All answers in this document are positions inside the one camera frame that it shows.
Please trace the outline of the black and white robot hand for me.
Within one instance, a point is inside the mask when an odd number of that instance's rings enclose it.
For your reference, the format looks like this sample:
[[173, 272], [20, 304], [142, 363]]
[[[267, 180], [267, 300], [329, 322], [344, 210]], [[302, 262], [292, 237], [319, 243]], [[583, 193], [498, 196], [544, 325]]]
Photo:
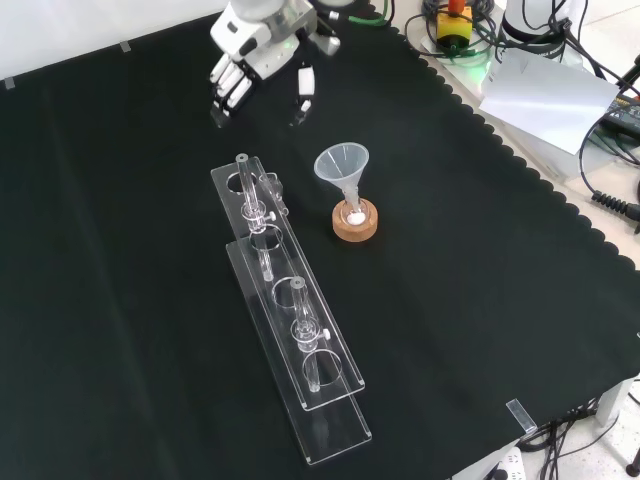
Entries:
[[315, 33], [308, 1], [231, 1], [210, 29], [221, 52], [209, 74], [211, 116], [224, 127], [259, 83], [286, 67]]

